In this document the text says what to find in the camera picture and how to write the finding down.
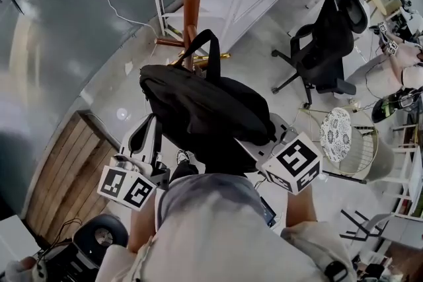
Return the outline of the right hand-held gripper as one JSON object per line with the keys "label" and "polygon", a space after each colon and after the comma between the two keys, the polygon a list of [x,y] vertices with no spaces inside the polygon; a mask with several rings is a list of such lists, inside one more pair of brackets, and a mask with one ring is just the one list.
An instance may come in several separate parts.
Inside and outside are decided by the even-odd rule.
{"label": "right hand-held gripper", "polygon": [[272,154],[275,142],[255,145],[247,141],[236,142],[255,161],[256,168],[263,170],[269,181],[293,195],[302,192],[322,172],[323,154],[304,133],[296,129],[275,113],[270,113],[275,127],[276,143],[285,145]]}

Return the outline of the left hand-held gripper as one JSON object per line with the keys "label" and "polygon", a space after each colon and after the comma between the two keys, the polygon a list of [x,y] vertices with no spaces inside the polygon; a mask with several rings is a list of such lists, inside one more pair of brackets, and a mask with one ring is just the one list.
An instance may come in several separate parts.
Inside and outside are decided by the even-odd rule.
{"label": "left hand-held gripper", "polygon": [[124,135],[120,154],[104,166],[97,193],[135,211],[142,210],[156,190],[169,186],[170,169],[156,162],[161,143],[162,124],[156,115],[140,119]]}

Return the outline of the black backpack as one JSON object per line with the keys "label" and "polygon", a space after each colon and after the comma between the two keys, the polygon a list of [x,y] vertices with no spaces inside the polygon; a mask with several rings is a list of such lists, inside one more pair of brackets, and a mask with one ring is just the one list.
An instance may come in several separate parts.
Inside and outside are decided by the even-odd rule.
{"label": "black backpack", "polygon": [[[210,43],[208,68],[200,76],[182,62],[205,43]],[[239,81],[221,76],[219,40],[209,29],[195,37],[175,64],[143,66],[139,84],[163,135],[180,149],[236,139],[260,146],[275,140],[267,101]]]}

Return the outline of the person's left forearm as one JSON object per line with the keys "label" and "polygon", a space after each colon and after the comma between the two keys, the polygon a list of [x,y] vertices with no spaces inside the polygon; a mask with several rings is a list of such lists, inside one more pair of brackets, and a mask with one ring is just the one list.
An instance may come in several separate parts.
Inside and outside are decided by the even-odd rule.
{"label": "person's left forearm", "polygon": [[140,211],[132,210],[128,250],[137,253],[156,233],[155,230],[155,197],[153,194]]}

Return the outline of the person's right forearm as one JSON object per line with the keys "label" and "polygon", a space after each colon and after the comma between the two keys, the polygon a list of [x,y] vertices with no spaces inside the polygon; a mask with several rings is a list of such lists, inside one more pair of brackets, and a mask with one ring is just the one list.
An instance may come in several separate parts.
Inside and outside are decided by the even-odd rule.
{"label": "person's right forearm", "polygon": [[317,222],[312,185],[297,195],[288,195],[286,227],[294,227],[303,222]]}

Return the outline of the person's black trousers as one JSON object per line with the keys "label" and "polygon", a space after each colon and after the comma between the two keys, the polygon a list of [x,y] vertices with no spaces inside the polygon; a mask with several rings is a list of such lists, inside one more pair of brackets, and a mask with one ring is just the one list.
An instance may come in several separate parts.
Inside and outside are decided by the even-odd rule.
{"label": "person's black trousers", "polygon": [[255,161],[235,141],[198,143],[182,150],[189,154],[190,164],[177,165],[171,183],[192,179],[204,185],[234,186],[245,182],[247,173],[258,171]]}

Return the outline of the floral round cushion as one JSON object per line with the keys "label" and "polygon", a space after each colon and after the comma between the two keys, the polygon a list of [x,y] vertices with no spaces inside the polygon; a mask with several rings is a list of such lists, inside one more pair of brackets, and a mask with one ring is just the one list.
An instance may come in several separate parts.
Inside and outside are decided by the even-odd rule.
{"label": "floral round cushion", "polygon": [[338,163],[348,154],[352,143],[352,124],[343,108],[332,109],[320,126],[320,144],[331,162]]}

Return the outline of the black screen device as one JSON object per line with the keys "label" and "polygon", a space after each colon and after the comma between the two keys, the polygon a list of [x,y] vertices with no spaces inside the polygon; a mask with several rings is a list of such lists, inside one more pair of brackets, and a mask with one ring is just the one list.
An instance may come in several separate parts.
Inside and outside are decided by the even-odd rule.
{"label": "black screen device", "polygon": [[262,207],[264,209],[264,218],[265,218],[266,224],[270,228],[272,228],[276,224],[276,213],[263,197],[261,197],[260,200],[261,200]]}

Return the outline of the wooden plank pallet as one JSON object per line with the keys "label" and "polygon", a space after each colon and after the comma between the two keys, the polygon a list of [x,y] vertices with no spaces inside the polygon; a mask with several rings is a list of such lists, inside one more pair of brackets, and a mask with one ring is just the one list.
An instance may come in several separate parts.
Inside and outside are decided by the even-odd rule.
{"label": "wooden plank pallet", "polygon": [[36,237],[51,244],[106,211],[97,186],[116,147],[84,112],[75,112],[48,155],[26,212]]}

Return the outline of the black round stool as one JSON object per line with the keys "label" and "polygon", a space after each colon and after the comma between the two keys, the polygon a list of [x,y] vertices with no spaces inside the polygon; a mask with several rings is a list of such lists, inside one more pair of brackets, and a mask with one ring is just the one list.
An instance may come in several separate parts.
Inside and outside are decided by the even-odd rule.
{"label": "black round stool", "polygon": [[80,227],[73,243],[93,264],[100,267],[107,249],[114,244],[126,247],[129,234],[119,218],[100,214]]}

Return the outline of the person's grey shirt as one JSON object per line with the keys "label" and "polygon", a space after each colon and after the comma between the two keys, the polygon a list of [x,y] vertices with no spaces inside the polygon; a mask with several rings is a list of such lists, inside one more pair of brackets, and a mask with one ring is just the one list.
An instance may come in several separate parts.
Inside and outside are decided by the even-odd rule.
{"label": "person's grey shirt", "polygon": [[156,233],[137,253],[113,245],[95,282],[356,282],[338,232],[322,221],[274,232],[247,179],[184,179],[157,208]]}

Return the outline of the black office chair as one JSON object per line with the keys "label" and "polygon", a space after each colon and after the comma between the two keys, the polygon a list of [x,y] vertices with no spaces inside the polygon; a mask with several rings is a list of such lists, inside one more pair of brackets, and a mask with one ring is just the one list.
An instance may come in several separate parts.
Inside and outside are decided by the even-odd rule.
{"label": "black office chair", "polygon": [[342,58],[354,49],[353,34],[367,28],[368,19],[360,0],[324,0],[314,23],[302,26],[290,40],[291,55],[273,50],[272,57],[280,57],[296,73],[272,93],[301,78],[307,95],[305,109],[312,105],[311,90],[318,93],[356,94],[356,86],[344,80]]}

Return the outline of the grey shell chair black legs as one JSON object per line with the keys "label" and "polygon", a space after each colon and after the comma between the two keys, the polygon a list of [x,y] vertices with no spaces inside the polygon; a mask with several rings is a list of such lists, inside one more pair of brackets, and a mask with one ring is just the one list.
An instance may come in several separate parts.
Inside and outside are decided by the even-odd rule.
{"label": "grey shell chair black legs", "polygon": [[340,237],[346,240],[365,242],[369,237],[379,237],[382,235],[387,222],[394,217],[392,213],[377,214],[371,219],[359,211],[354,211],[354,214],[362,219],[362,222],[357,221],[347,211],[341,210],[341,214],[345,216],[353,225],[357,227],[357,231],[347,231],[341,234]]}
{"label": "grey shell chair black legs", "polygon": [[392,148],[379,138],[377,140],[377,149],[375,149],[373,155],[372,163],[369,164],[367,168],[355,174],[341,174],[340,171],[329,172],[325,170],[323,174],[329,177],[364,185],[376,182],[395,182],[395,180],[390,177],[395,162],[395,154]]}

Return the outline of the black equipment case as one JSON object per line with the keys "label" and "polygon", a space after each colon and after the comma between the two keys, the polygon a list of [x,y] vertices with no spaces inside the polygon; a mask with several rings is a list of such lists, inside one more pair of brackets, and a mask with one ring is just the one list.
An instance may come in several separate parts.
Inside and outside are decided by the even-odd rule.
{"label": "black equipment case", "polygon": [[95,282],[98,267],[67,241],[42,252],[32,268],[33,282]]}

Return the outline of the white cabinet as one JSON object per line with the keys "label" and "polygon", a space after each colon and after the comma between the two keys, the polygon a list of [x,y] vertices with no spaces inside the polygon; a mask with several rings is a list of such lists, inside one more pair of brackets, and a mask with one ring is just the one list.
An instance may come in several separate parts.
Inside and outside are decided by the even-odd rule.
{"label": "white cabinet", "polygon": [[34,255],[39,249],[35,238],[17,215],[0,221],[0,269],[11,261]]}

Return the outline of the white frame table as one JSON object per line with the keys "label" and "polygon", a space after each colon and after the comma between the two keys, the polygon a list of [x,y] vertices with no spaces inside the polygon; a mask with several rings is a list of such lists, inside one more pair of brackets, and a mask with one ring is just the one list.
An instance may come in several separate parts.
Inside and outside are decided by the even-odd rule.
{"label": "white frame table", "polygon": [[384,182],[397,184],[399,193],[384,194],[396,201],[393,214],[397,217],[423,221],[423,212],[414,215],[423,191],[423,156],[418,141],[418,124],[400,125],[391,128],[393,139],[397,144],[392,148],[395,156],[402,160],[398,169],[391,171]]}

